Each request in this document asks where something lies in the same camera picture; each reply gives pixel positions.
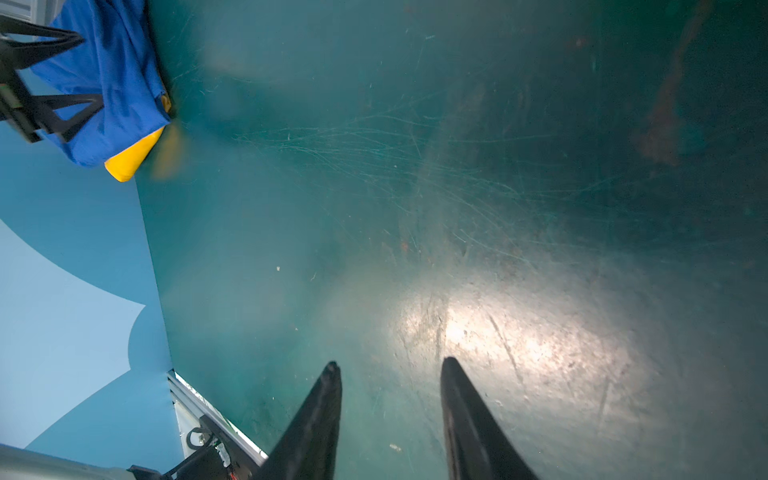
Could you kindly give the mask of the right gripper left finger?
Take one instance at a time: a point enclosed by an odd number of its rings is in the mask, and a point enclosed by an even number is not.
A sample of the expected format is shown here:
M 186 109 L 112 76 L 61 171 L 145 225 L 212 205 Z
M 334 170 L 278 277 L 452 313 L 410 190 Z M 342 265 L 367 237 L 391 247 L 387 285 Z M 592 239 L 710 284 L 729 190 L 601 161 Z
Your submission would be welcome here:
M 341 406 L 341 369 L 331 361 L 254 478 L 333 479 Z

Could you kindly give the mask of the blue printed t-shirt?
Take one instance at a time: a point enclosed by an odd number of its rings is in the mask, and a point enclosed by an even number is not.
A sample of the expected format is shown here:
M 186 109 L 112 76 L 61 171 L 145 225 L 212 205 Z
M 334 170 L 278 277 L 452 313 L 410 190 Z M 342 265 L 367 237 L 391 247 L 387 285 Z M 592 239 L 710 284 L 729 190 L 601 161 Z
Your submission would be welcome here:
M 63 94 L 100 94 L 104 107 L 68 143 L 46 138 L 75 164 L 99 167 L 170 123 L 170 99 L 151 41 L 145 1 L 66 1 L 53 28 L 85 42 L 32 67 Z

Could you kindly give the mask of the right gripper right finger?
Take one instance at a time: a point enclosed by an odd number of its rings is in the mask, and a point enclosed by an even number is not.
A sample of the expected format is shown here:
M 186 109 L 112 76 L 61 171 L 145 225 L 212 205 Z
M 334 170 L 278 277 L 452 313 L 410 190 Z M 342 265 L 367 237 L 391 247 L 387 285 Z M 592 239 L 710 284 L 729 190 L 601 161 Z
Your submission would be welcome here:
M 443 360 L 440 396 L 451 479 L 537 478 L 454 357 Z

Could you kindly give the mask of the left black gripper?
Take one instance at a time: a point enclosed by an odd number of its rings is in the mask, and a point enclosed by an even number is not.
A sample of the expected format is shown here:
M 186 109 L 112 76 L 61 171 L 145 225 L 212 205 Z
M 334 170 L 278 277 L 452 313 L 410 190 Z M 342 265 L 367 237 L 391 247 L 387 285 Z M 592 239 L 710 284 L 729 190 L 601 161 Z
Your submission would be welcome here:
M 100 94 L 34 95 L 19 75 L 84 42 L 75 31 L 1 16 L 1 120 L 27 142 L 40 141 L 42 130 L 68 143 L 103 109 Z

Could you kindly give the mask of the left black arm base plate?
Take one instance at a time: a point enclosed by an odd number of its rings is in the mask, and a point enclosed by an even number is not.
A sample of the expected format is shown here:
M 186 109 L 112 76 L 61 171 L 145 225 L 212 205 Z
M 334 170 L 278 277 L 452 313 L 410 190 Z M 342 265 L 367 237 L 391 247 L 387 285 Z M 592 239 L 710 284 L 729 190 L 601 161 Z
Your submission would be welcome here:
M 260 465 L 235 438 L 209 415 L 194 429 L 207 435 L 205 443 L 166 473 L 139 466 L 128 469 L 130 479 L 256 479 Z

